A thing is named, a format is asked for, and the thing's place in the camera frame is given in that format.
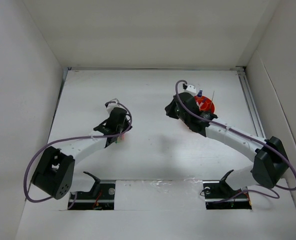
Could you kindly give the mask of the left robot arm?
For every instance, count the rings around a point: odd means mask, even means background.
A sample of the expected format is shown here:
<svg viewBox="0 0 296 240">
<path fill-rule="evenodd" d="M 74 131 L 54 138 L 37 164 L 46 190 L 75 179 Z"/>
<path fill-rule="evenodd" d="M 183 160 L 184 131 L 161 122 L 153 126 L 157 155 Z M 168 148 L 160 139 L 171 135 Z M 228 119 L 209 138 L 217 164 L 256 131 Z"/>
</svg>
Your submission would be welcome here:
<svg viewBox="0 0 296 240">
<path fill-rule="evenodd" d="M 96 151 L 115 143 L 131 129 L 131 123 L 129 111 L 117 106 L 89 135 L 49 143 L 38 153 L 41 158 L 32 175 L 32 184 L 56 200 L 63 198 L 69 191 L 76 192 L 77 179 L 73 177 L 75 166 Z"/>
</svg>

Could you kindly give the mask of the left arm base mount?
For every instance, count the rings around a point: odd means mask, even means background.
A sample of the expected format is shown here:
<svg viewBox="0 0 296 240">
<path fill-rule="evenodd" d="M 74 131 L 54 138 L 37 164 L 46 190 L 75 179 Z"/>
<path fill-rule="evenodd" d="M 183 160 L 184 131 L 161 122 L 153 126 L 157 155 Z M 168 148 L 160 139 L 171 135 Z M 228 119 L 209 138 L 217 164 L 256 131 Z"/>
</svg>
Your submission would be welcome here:
<svg viewBox="0 0 296 240">
<path fill-rule="evenodd" d="M 115 180 L 104 180 L 99 185 L 99 190 L 94 194 L 78 191 L 77 198 L 73 193 L 70 194 L 67 203 L 68 210 L 75 211 L 110 211 L 115 208 L 115 192 L 116 192 L 116 181 Z"/>
</svg>

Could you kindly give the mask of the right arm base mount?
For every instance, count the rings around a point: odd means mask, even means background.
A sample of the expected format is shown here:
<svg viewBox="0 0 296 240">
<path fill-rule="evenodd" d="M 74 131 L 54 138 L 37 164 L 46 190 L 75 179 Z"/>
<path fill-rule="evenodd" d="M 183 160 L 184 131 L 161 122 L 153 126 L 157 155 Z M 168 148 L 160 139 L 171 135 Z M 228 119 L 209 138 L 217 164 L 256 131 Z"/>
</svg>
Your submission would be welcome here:
<svg viewBox="0 0 296 240">
<path fill-rule="evenodd" d="M 204 197 L 207 210 L 251 210 L 250 197 L 241 190 L 232 190 L 226 183 L 219 180 L 205 180 L 200 196 Z"/>
</svg>

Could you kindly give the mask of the orange round organizer container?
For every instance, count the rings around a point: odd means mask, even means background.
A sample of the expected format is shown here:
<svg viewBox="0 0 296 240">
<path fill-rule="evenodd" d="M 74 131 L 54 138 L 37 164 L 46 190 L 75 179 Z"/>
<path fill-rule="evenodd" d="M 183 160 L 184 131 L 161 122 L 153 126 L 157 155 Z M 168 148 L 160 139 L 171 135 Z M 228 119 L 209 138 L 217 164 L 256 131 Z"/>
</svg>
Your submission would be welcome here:
<svg viewBox="0 0 296 240">
<path fill-rule="evenodd" d="M 206 102 L 204 103 L 203 105 L 203 108 L 199 108 L 200 111 L 206 111 L 208 112 L 209 111 L 209 107 L 210 107 L 210 102 L 211 102 L 211 99 L 206 97 L 206 96 L 202 96 L 201 98 L 198 98 L 197 96 L 194 97 L 195 101 L 199 101 L 199 103 L 201 103 L 201 101 L 206 98 Z"/>
</svg>

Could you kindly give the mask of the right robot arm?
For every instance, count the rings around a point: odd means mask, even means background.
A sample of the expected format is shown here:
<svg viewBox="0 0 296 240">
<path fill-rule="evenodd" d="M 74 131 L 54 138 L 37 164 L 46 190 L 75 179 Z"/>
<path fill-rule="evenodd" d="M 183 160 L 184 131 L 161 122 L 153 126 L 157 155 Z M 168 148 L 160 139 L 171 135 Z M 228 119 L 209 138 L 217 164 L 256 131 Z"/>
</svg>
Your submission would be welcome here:
<svg viewBox="0 0 296 240">
<path fill-rule="evenodd" d="M 216 188 L 227 198 L 248 186 L 261 185 L 272 189 L 289 168 L 283 161 L 287 154 L 279 138 L 254 137 L 228 127 L 214 113 L 199 110 L 190 93 L 174 96 L 165 112 L 170 118 L 182 120 L 192 132 L 219 141 L 252 162 L 251 166 L 243 169 L 229 170 L 219 180 Z"/>
</svg>

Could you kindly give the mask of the white marker purple cap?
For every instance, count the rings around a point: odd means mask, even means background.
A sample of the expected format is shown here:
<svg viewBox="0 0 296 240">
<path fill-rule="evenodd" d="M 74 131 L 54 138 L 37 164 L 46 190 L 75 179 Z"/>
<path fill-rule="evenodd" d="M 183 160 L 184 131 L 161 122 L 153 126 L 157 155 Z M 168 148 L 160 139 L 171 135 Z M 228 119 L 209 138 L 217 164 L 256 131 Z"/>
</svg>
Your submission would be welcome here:
<svg viewBox="0 0 296 240">
<path fill-rule="evenodd" d="M 203 108 L 203 105 L 205 104 L 206 100 L 207 100 L 207 99 L 204 98 L 204 99 L 200 102 L 200 104 L 199 104 L 199 108 L 200 108 L 200 109 Z"/>
</svg>

